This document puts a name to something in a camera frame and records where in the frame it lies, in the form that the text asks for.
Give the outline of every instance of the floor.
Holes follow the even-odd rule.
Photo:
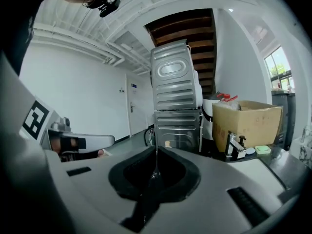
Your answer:
[[[119,155],[129,152],[131,150],[135,150],[139,147],[144,147],[145,144],[143,134],[144,131],[132,136],[131,138],[123,140],[122,142],[119,142],[114,146],[105,148],[105,150],[111,153],[112,155]]]

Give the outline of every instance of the black cable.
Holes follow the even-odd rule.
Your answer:
[[[146,135],[147,131],[150,130],[150,129],[152,129],[152,128],[154,128],[154,125],[149,126],[148,129],[146,129],[146,130],[144,131],[143,137],[144,137],[145,146],[148,146],[148,144],[147,144],[147,142],[146,142],[146,136],[145,136],[145,135]]]

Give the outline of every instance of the black vent slot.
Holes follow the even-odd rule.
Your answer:
[[[241,187],[230,189],[228,193],[252,226],[257,226],[269,217]]]
[[[82,167],[82,168],[78,168],[78,169],[74,169],[74,170],[70,170],[67,172],[68,176],[75,176],[75,175],[79,175],[79,174],[83,174],[86,172],[91,171],[90,167]]]

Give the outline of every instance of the faucet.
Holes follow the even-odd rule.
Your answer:
[[[246,148],[244,147],[245,136],[240,136],[239,143],[236,141],[236,134],[229,131],[228,141],[226,144],[225,155],[233,158],[243,158],[246,155]]]

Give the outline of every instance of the white wall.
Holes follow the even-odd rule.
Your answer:
[[[20,79],[30,92],[71,121],[72,131],[83,134],[129,135],[126,71],[103,65],[87,55],[47,45],[31,44],[27,50]],[[143,82],[149,77],[140,78]],[[153,103],[146,89],[142,101]],[[146,116],[153,110],[147,106]]]
[[[239,100],[272,103],[270,79],[255,42],[225,10],[214,9],[217,36],[216,90]]]

